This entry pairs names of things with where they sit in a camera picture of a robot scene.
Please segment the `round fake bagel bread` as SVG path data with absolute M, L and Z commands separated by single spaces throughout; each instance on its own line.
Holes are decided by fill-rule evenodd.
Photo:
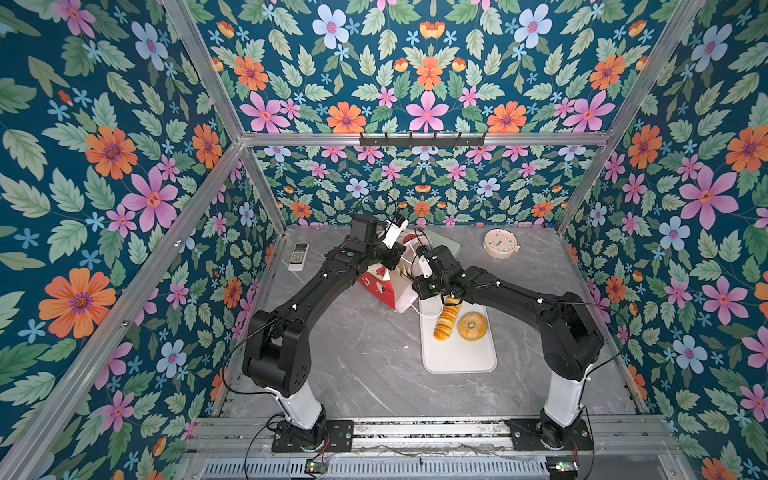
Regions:
M 467 313 L 459 320 L 457 331 L 466 341 L 478 341 L 488 332 L 487 318 L 479 312 Z

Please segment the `white red paper bag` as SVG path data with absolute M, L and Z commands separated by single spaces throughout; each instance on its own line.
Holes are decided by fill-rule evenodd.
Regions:
M 399 240 L 406 250 L 394 269 L 374 264 L 362 274 L 357 283 L 386 307 L 396 313 L 404 313 L 418 299 L 412 288 L 413 275 L 423 275 L 417 250 L 430 247 L 431 241 L 421 228 L 407 230 Z

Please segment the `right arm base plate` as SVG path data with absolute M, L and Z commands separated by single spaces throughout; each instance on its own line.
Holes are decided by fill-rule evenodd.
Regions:
M 594 439 L 586 420 L 579 416 L 573 425 L 562 427 L 544 416 L 541 418 L 506 419 L 510 438 L 518 451 L 551 450 L 592 451 Z

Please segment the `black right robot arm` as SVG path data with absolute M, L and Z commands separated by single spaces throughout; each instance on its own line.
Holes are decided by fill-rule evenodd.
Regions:
M 581 297 L 570 291 L 562 295 L 540 293 L 503 280 L 484 268 L 465 268 L 445 246 L 419 247 L 415 260 L 422 273 L 414 277 L 412 289 L 421 300 L 439 296 L 490 307 L 539 333 L 551 378 L 538 435 L 553 450 L 569 444 L 581 421 L 588 373 L 605 344 Z

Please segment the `long twisted fake bread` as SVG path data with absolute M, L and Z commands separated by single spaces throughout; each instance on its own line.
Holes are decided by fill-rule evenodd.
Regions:
M 433 336 L 438 341 L 448 340 L 461 310 L 461 301 L 449 298 L 443 302 L 442 310 L 435 325 Z

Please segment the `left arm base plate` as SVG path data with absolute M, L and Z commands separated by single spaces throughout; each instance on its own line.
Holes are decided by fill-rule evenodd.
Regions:
M 283 420 L 273 437 L 273 453 L 348 453 L 352 450 L 355 423 L 352 420 L 319 420 L 304 430 Z

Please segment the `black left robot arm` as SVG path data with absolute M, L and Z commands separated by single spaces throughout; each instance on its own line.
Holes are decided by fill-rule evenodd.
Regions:
M 398 238 L 407 226 L 400 214 L 386 221 L 354 216 L 349 234 L 325 254 L 319 270 L 297 293 L 275 309 L 259 310 L 250 318 L 243 375 L 273 396 L 287 422 L 283 436 L 305 451 L 320 448 L 327 435 L 326 409 L 308 384 L 311 332 L 370 266 L 395 269 L 406 250 Z

